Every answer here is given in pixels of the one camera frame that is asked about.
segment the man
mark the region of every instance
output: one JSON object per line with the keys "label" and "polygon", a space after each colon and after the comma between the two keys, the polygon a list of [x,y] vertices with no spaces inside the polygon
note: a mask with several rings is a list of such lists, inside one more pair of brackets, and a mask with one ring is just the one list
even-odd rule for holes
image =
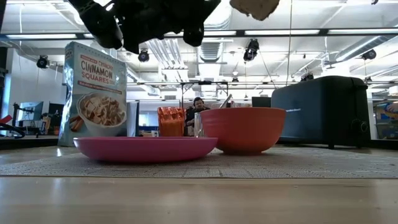
{"label": "man", "polygon": [[205,106],[205,102],[200,97],[196,97],[193,100],[193,107],[187,109],[185,125],[187,127],[193,126],[195,124],[195,113],[199,113],[204,110],[210,110],[210,108]]}

